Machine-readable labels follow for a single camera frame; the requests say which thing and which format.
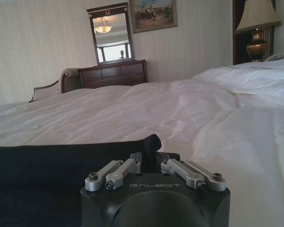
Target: black fabric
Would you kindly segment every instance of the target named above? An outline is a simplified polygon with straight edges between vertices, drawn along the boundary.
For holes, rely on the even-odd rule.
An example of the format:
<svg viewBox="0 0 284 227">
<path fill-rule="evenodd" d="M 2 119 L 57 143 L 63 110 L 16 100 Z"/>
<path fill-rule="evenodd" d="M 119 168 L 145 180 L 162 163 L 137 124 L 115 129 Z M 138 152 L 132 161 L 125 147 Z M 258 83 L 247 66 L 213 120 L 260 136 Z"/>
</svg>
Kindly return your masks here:
<svg viewBox="0 0 284 227">
<path fill-rule="evenodd" d="M 90 172 L 142 152 L 142 169 L 156 169 L 156 135 L 92 145 L 0 147 L 0 227 L 79 227 L 80 189 Z"/>
</svg>

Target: framed painting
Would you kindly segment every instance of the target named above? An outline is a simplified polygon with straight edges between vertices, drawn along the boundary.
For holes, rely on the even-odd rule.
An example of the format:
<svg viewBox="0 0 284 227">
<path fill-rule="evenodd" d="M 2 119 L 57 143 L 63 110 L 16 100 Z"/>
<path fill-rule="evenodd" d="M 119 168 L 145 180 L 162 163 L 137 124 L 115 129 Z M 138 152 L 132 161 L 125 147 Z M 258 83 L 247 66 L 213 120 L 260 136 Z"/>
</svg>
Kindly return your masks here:
<svg viewBox="0 0 284 227">
<path fill-rule="evenodd" d="M 133 33 L 176 27 L 176 0 L 129 0 Z"/>
</svg>

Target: window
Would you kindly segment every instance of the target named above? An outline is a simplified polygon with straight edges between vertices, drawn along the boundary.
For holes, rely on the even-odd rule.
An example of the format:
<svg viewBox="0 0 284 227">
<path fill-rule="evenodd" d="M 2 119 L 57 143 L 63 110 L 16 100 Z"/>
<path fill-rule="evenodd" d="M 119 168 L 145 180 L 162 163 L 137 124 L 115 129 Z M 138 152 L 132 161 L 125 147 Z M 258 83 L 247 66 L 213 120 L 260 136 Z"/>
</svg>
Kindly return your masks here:
<svg viewBox="0 0 284 227">
<path fill-rule="evenodd" d="M 131 49 L 128 43 L 98 47 L 99 62 L 113 61 L 116 59 L 131 58 Z"/>
</svg>

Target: telephone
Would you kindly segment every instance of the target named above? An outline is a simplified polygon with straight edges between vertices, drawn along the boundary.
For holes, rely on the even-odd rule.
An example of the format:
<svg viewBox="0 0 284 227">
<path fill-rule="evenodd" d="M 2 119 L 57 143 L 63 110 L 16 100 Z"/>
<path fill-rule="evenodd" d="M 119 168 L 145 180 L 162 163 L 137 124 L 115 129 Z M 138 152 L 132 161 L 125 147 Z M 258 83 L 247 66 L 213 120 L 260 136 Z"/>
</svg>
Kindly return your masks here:
<svg viewBox="0 0 284 227">
<path fill-rule="evenodd" d="M 277 61 L 281 59 L 284 59 L 284 54 L 277 53 L 277 54 L 273 54 L 270 57 L 266 58 L 264 61 Z"/>
</svg>

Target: ceiling light fixture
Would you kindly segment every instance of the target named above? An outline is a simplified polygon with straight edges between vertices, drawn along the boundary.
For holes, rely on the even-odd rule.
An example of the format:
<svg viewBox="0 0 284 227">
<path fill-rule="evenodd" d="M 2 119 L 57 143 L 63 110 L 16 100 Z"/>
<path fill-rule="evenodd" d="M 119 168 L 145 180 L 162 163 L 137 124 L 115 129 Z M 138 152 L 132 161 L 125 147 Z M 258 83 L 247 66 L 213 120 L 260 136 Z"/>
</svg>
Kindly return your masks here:
<svg viewBox="0 0 284 227">
<path fill-rule="evenodd" d="M 98 33 L 108 33 L 111 31 L 111 29 L 112 27 L 109 26 L 107 20 L 105 20 L 103 17 L 100 18 L 99 26 L 95 28 Z"/>
</svg>

